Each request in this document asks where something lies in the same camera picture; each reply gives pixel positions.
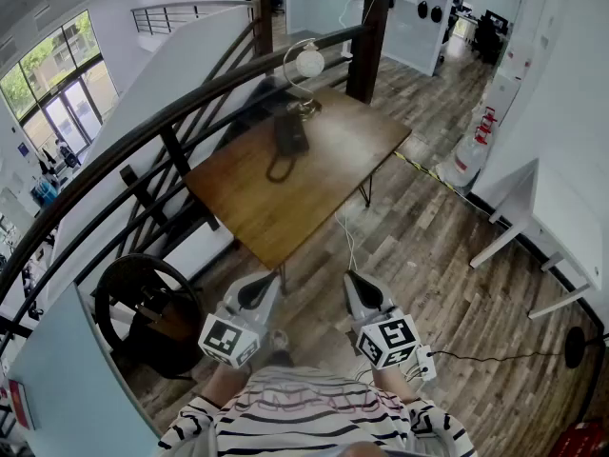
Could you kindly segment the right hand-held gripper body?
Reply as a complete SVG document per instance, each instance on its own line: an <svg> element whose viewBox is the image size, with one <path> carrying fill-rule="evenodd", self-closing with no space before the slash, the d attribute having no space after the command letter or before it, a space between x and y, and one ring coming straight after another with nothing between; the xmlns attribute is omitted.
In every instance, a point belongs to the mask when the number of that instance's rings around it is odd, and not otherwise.
<svg viewBox="0 0 609 457"><path fill-rule="evenodd" d="M391 368L405 362L420 344L420 336L410 314L398 306L382 310L350 310L350 342L374 368Z"/></svg>

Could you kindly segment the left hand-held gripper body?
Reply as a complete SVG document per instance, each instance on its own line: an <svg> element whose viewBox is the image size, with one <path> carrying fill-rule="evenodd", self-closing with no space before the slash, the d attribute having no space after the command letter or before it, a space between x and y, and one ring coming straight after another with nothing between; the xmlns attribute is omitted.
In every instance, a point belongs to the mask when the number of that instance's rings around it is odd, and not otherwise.
<svg viewBox="0 0 609 457"><path fill-rule="evenodd" d="M264 325L240 308L220 302L206 317L198 345L204 355L232 368L242 368L261 348Z"/></svg>

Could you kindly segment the person's left forearm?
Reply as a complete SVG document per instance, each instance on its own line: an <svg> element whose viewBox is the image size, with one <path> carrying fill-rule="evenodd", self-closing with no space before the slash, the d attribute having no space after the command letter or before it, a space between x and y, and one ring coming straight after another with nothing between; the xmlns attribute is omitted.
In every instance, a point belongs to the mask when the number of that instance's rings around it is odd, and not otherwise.
<svg viewBox="0 0 609 457"><path fill-rule="evenodd" d="M224 407L244 389L252 372L250 363L242 368L220 364L200 392L199 396L215 407Z"/></svg>

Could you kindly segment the black rectangular box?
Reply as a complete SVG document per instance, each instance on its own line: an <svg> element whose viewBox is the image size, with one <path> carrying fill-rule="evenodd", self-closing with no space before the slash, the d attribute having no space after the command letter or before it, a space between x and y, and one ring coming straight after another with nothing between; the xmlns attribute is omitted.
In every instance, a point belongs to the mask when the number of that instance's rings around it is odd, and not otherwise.
<svg viewBox="0 0 609 457"><path fill-rule="evenodd" d="M287 155L301 154L309 150L304 124L299 115L288 113L285 116L284 141Z"/></svg>

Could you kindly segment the white power strip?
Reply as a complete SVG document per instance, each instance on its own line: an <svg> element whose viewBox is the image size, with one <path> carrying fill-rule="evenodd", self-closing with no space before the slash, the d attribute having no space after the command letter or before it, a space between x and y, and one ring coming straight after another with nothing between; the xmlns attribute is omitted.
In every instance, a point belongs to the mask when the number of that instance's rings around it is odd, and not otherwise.
<svg viewBox="0 0 609 457"><path fill-rule="evenodd" d="M436 366L433 360L433 352L430 346L418 345L415 349L417 359L414 377L424 382L431 381L437 377Z"/></svg>

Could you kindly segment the black white striped shirt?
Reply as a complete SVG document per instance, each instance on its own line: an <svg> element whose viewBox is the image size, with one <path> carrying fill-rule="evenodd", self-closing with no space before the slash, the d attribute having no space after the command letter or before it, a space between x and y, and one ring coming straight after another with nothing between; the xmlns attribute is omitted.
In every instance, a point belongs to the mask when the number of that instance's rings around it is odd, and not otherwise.
<svg viewBox="0 0 609 457"><path fill-rule="evenodd" d="M430 401L309 367L255 371L224 407L195 397L158 457L478 457L465 427Z"/></svg>

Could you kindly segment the yellow black hazard tape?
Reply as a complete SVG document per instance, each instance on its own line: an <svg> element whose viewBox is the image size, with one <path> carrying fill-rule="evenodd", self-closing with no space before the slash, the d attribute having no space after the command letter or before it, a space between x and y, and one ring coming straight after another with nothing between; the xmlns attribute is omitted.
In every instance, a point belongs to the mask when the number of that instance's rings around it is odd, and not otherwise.
<svg viewBox="0 0 609 457"><path fill-rule="evenodd" d="M418 171L420 171L420 172L422 172L422 173L424 173L424 174L434 178L436 181L438 181L439 183L441 183L445 187L449 188L451 191L456 193L462 199L466 199L466 194L465 193L463 193L460 189L457 189L453 185L449 184L448 182L444 181L434 170L428 169L425 166L423 166L423 165L421 165L419 163L416 163L415 161L413 161L411 159L408 159L407 157L405 157L403 154L401 154L398 151L394 151L393 154L396 157L398 157L399 159L401 159L402 161L404 161L405 163L407 163L410 166L412 166L415 169L417 169Z"/></svg>

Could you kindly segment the clear plastic water jug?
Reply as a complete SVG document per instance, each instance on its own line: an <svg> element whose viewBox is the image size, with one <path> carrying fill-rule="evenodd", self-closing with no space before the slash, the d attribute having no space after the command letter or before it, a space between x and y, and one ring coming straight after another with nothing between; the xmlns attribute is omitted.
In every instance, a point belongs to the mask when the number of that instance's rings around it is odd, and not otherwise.
<svg viewBox="0 0 609 457"><path fill-rule="evenodd" d="M464 136L449 161L449 180L453 187L467 186L478 174L489 151L487 134L476 132Z"/></svg>

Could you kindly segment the pale blue partition panel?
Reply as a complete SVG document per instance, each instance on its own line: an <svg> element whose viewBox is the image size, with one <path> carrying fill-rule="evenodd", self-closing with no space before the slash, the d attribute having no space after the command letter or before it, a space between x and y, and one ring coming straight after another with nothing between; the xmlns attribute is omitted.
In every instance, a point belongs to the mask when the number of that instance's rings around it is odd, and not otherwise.
<svg viewBox="0 0 609 457"><path fill-rule="evenodd" d="M35 457L153 457L159 434L113 363L77 287L46 311L10 365Z"/></svg>

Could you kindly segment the white desk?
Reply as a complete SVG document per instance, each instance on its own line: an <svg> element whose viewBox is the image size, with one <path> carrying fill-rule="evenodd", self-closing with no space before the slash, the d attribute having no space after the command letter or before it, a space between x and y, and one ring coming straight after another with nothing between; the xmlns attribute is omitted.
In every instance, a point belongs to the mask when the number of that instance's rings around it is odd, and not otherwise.
<svg viewBox="0 0 609 457"><path fill-rule="evenodd" d="M584 284L545 308L531 310L528 318L533 320L578 301L591 289L602 289L602 231L592 210L555 170L538 159L523 170L522 178L500 200L489 222L497 222L510 209L517 216L508 230L470 261L470 267L480 266L526 229L539 229L554 247L542 269L547 271L565 261Z"/></svg>

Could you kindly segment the black round floor stand base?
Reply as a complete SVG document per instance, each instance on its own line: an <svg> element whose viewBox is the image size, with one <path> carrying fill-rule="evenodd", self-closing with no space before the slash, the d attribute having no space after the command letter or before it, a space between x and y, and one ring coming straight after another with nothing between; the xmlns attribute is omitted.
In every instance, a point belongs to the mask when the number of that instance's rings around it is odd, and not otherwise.
<svg viewBox="0 0 609 457"><path fill-rule="evenodd" d="M580 327L571 328L566 336L564 343L564 361L568 368L577 368L583 359L586 349L586 340L583 329Z"/></svg>

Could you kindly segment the red book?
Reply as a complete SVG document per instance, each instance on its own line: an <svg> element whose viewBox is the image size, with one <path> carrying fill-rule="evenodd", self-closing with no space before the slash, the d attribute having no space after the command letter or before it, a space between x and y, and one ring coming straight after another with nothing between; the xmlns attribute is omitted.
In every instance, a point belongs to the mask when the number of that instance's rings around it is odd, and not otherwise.
<svg viewBox="0 0 609 457"><path fill-rule="evenodd" d="M17 423L26 430L36 430L25 386L19 381L8 379L8 391Z"/></svg>

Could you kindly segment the red box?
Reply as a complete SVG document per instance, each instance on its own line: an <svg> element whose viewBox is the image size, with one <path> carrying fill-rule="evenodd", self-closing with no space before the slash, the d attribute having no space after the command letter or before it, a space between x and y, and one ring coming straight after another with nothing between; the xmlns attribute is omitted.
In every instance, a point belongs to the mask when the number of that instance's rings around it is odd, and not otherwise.
<svg viewBox="0 0 609 457"><path fill-rule="evenodd" d="M558 438L549 457L603 457L609 451L609 434L601 420L570 425Z"/></svg>

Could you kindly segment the white globe desk lamp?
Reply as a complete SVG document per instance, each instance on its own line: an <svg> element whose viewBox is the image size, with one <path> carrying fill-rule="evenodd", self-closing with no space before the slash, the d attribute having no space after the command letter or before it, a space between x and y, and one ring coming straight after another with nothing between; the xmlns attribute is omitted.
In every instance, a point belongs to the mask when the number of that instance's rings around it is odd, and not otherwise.
<svg viewBox="0 0 609 457"><path fill-rule="evenodd" d="M297 84L288 74L287 64L290 57L295 58L296 71L304 79L315 78L322 74L325 67L325 60L320 53L320 49L315 44L315 38L306 38L291 45L286 51L282 72L286 82L299 91L299 96L287 106L287 111L298 115L302 121L311 119L318 114L322 105L314 98L312 90Z"/></svg>

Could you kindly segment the slim dark wooden post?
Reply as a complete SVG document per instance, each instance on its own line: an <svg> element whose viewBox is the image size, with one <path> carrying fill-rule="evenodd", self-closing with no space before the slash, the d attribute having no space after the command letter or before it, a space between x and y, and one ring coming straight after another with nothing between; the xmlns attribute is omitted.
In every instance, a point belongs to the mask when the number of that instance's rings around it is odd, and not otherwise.
<svg viewBox="0 0 609 457"><path fill-rule="evenodd" d="M252 0L254 9L255 56L261 57L273 51L272 0Z"/></svg>

